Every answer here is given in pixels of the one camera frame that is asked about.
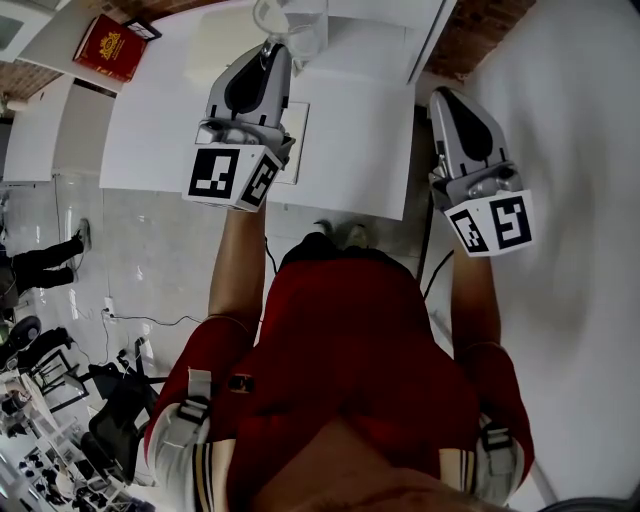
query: red shirt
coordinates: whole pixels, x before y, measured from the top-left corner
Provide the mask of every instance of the red shirt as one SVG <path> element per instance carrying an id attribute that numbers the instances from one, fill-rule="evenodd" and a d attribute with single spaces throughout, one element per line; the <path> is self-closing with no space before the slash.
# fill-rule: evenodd
<path id="1" fill-rule="evenodd" d="M 260 342 L 213 318 L 192 334 L 164 385 L 160 412 L 187 395 L 188 368 L 214 386 L 209 441 L 235 438 L 230 510 L 242 509 L 328 421 L 341 415 L 391 464 L 440 476 L 439 450 L 473 452 L 481 412 L 533 443 L 507 354 L 486 346 L 451 359 L 433 341 L 417 282 L 387 263 L 300 261 L 276 276 Z M 227 388 L 235 374 L 254 390 Z"/>

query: shoe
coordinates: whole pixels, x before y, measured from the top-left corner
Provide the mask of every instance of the shoe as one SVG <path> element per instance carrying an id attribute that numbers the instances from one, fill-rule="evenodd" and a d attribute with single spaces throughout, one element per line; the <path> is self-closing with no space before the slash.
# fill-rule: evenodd
<path id="1" fill-rule="evenodd" d="M 86 218 L 80 219 L 80 224 L 78 225 L 75 236 L 82 242 L 84 252 L 91 250 L 91 225 Z"/>
<path id="2" fill-rule="evenodd" d="M 347 236 L 346 247 L 360 247 L 361 249 L 367 249 L 369 247 L 369 233 L 367 228 L 362 224 L 356 224 L 349 231 Z"/>
<path id="3" fill-rule="evenodd" d="M 324 236 L 331 238 L 333 236 L 333 227 L 328 220 L 319 220 L 313 223 L 313 229 L 309 233 L 322 233 Z"/>

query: red book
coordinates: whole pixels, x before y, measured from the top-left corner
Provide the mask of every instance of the red book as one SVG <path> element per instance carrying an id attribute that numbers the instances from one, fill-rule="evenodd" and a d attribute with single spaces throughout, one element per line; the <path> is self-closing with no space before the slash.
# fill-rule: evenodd
<path id="1" fill-rule="evenodd" d="M 78 47 L 74 62 L 121 82 L 130 82 L 147 41 L 108 16 L 95 18 Z"/>

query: white sneaker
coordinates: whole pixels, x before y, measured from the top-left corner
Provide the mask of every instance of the white sneaker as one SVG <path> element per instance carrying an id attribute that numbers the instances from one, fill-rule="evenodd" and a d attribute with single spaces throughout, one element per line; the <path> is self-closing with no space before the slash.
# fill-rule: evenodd
<path id="1" fill-rule="evenodd" d="M 365 228 L 362 224 L 356 224 L 349 231 L 349 235 L 347 236 L 347 242 L 345 243 L 346 247 L 360 247 L 361 249 L 369 248 L 369 233 L 367 228 Z"/>

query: chair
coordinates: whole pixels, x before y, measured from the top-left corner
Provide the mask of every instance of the chair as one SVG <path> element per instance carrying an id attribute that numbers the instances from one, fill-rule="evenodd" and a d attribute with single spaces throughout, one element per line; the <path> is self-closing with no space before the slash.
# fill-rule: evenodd
<path id="1" fill-rule="evenodd" d="M 82 392 L 86 389 L 84 383 L 93 379 L 96 388 L 98 388 L 98 393 L 100 393 L 100 397 L 104 399 L 109 399 L 111 393 L 113 393 L 113 390 L 123 376 L 114 363 L 108 363 L 104 366 L 90 364 L 87 373 L 80 376 L 75 374 L 76 370 L 77 367 L 72 368 L 72 371 L 62 376 L 64 383 Z"/>
<path id="2" fill-rule="evenodd" d="M 159 396 L 151 385 L 166 381 L 166 377 L 149 378 L 144 374 L 140 359 L 143 343 L 143 338 L 135 342 L 136 370 L 128 366 L 126 373 L 120 374 L 107 403 L 91 418 L 89 432 L 83 436 L 89 461 L 94 464 L 93 458 L 96 468 L 100 464 L 103 471 L 127 485 L 133 482 L 138 445 L 147 427 L 147 423 L 136 427 L 136 419 L 143 409 L 151 416 Z"/>
<path id="3" fill-rule="evenodd" d="M 37 316 L 27 316 L 20 320 L 9 332 L 6 341 L 2 345 L 4 362 L 1 363 L 6 370 L 13 370 L 17 365 L 17 354 L 31 345 L 40 336 L 42 323 Z"/>

